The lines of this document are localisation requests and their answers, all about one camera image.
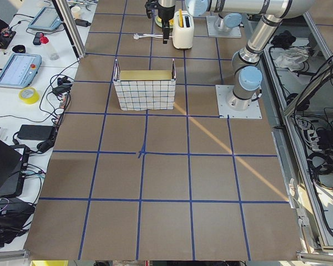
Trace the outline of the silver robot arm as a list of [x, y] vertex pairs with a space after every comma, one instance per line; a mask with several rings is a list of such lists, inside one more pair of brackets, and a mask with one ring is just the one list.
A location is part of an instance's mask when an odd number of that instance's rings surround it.
[[152, 10], [158, 11], [158, 16], [162, 20], [163, 44], [167, 44], [170, 33], [170, 20], [174, 18], [175, 0], [147, 0], [145, 11], [149, 19], [152, 18]]
[[236, 52], [232, 59], [234, 87], [226, 97], [229, 105], [245, 110], [263, 79], [256, 67], [260, 53], [285, 18], [294, 18], [304, 14], [314, 1], [186, 1], [186, 10], [193, 17], [205, 12], [260, 14], [255, 30], [245, 47]]

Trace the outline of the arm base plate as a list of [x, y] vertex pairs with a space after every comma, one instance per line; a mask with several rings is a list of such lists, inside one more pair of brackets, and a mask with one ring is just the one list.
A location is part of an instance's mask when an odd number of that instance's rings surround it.
[[240, 100], [233, 94], [233, 85], [216, 85], [218, 112], [225, 119], [262, 119], [259, 101], [251, 99]]
[[216, 38], [241, 38], [239, 24], [241, 23], [241, 14], [230, 13], [226, 16], [207, 16], [206, 25], [209, 37]]

